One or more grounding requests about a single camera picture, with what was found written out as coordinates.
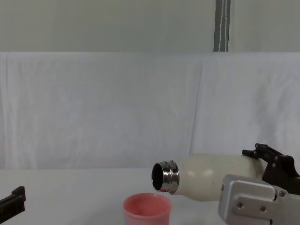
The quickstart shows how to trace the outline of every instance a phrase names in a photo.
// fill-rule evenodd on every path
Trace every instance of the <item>robotic arm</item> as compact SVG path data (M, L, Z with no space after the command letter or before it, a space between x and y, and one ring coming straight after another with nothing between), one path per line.
M11 195L0 200L0 224L25 211L25 187L13 190Z
M300 222L300 177L294 159L256 144L243 155L268 162L262 180L227 175L219 201L219 216L228 225L297 225Z
M265 181L227 175L223 180L219 216L228 225L297 225L300 195Z

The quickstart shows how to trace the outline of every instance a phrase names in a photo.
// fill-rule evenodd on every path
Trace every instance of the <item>wall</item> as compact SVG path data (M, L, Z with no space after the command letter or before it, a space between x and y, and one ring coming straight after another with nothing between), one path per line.
M232 0L230 50L300 51L299 0Z
M0 52L211 52L214 0L1 0Z

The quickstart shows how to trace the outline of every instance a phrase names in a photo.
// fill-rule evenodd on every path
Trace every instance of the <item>bottle neck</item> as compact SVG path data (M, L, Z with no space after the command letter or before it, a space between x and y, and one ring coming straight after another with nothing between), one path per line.
M179 186L179 170L174 161L159 162L152 169L152 185L160 192L174 194Z

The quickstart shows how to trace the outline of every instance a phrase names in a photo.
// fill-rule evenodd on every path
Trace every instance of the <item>cup rim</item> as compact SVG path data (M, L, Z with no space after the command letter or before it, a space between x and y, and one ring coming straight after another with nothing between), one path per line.
M151 195L151 196L158 196L159 198L163 199L164 201L166 201L169 205L169 207L167 208L167 210L157 214L157 215L153 215L153 216L141 216L141 215L137 215L137 214L134 214L132 212L129 212L125 209L125 202L128 201L130 198L133 198L133 197L136 197L138 195ZM161 216L164 216L168 213L170 213L172 209L172 202L170 199L168 199L167 197L163 196L163 195L159 195L159 194L155 194L155 193L138 193L138 194L134 194L134 195L131 195L129 197L127 197L124 202L123 202L123 211L125 214L133 217L133 218L140 218L140 219L153 219L153 218L158 218L158 217L161 217Z

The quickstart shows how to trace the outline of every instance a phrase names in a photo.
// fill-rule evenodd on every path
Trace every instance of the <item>silver metal bracket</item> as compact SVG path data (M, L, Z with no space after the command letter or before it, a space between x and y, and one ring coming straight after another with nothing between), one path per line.
M228 225L298 225L300 195L262 180L227 175L218 213Z

